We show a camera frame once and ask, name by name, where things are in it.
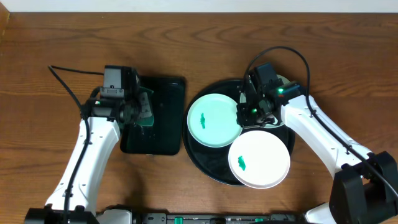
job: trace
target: brown wood grain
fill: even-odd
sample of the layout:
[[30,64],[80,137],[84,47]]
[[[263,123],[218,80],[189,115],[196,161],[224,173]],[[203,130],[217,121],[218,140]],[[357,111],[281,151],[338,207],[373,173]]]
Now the brown wood grain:
[[0,43],[4,35],[4,31],[6,30],[9,15],[10,13],[8,10],[0,2]]
[[[398,158],[396,14],[13,13],[0,46],[0,223],[21,223],[30,207],[44,205],[75,145],[78,109],[47,65],[101,72],[117,64],[183,76],[187,105],[209,84],[241,78],[250,59],[274,45],[306,56],[312,95],[331,119],[374,152]],[[290,80],[306,80],[288,52],[259,63],[266,61]],[[80,100],[102,82],[60,74]],[[183,144],[176,156],[123,154],[117,145],[98,210],[124,203],[174,213],[304,212],[327,202],[331,185],[300,138],[287,178],[267,190],[215,182]]]

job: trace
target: black tray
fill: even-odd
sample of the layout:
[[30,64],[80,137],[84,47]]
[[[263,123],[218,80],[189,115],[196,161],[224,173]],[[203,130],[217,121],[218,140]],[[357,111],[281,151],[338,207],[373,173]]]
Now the black tray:
[[[243,185],[231,172],[228,164],[228,152],[231,145],[221,148],[211,148],[204,146],[197,142],[190,134],[187,126],[187,115],[193,102],[200,97],[210,94],[219,93],[231,97],[237,103],[239,103],[239,89],[241,87],[242,80],[225,80],[210,85],[209,87],[202,90],[196,97],[191,101],[187,110],[185,111],[183,126],[182,126],[182,138],[184,141],[185,149],[192,162],[200,169],[204,174],[217,180],[218,182],[228,185]],[[267,131],[277,136],[286,145],[289,154],[293,151],[295,133],[286,126],[278,128],[250,128],[243,129],[242,134],[252,130]]]
[[154,91],[151,96],[154,125],[124,127],[120,149],[131,154],[175,155],[181,145],[185,80],[143,76],[141,86]]

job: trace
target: white background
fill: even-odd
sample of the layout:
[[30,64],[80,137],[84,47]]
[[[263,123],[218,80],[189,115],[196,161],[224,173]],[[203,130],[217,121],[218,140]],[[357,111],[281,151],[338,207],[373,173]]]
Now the white background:
[[398,12],[398,0],[0,0],[10,12]]

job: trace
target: cable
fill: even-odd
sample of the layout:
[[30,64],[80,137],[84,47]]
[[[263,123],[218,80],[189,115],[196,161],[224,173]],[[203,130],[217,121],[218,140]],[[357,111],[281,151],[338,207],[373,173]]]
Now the cable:
[[297,50],[291,48],[291,47],[285,47],[285,46],[275,46],[275,47],[270,47],[268,49],[263,50],[262,52],[260,52],[257,56],[255,56],[251,61],[250,64],[248,65],[244,75],[246,76],[246,74],[249,73],[250,68],[252,67],[253,63],[261,56],[263,56],[264,54],[270,52],[271,50],[274,49],[285,49],[285,50],[289,50],[293,53],[295,53],[296,55],[298,55],[304,65],[305,68],[307,70],[307,91],[305,93],[305,101],[307,102],[307,106],[311,112],[311,114],[313,115],[313,117],[320,123],[320,125],[325,128],[325,130],[327,130],[338,142],[340,142],[341,145],[343,145],[348,152],[352,153],[355,157],[357,157],[376,177],[378,177],[378,179],[385,184],[390,190],[391,192],[394,194],[395,198],[398,199],[398,193],[397,191],[393,188],[393,186],[390,184],[390,182],[388,180],[386,180],[384,178],[384,176],[382,174],[379,173],[379,171],[377,171],[363,156],[361,156],[357,151],[355,151],[355,149],[353,149],[352,145],[347,144],[344,140],[342,140],[336,133],[334,133],[317,115],[316,110],[314,110],[310,104],[310,80],[311,80],[311,74],[310,74],[310,67],[308,65],[307,60],[305,59],[305,57],[298,52]]
[[[68,87],[68,85],[57,75],[57,73],[54,71],[54,68],[60,69],[60,70],[64,70],[64,71],[69,71],[69,72],[76,72],[77,70],[73,70],[73,69],[69,69],[69,68],[60,68],[60,67],[49,65],[49,70],[51,71],[51,73],[62,84],[62,86],[67,90],[69,95],[75,101],[77,107],[79,107],[80,116],[85,121],[85,125],[86,125],[86,140],[85,140],[85,143],[83,145],[83,149],[81,150],[80,156],[79,156],[79,158],[78,158],[78,160],[76,162],[76,166],[73,169],[72,174],[70,176],[68,187],[67,187],[67,189],[65,191],[65,203],[63,204],[63,222],[64,222],[64,224],[68,224],[68,211],[69,211],[70,194],[71,194],[71,191],[72,191],[73,181],[75,180],[77,171],[79,170],[79,167],[80,167],[80,164],[81,164],[81,161],[83,160],[83,157],[84,157],[85,152],[87,150],[88,144],[90,143],[90,125],[88,124],[88,118],[84,114],[83,108],[81,107],[81,104],[80,104],[78,98],[75,96],[75,94],[73,94],[73,92]],[[79,71],[79,72],[80,73],[85,73],[85,74],[92,74],[92,73],[89,73],[89,72],[81,72],[81,71]]]
[[58,70],[63,70],[63,71],[68,71],[68,72],[77,72],[77,73],[83,73],[83,74],[90,74],[90,75],[104,75],[102,72],[87,72],[87,71],[81,71],[81,70],[76,70],[76,69],[70,69],[70,68],[62,68],[54,65],[50,65],[52,68],[58,69]]

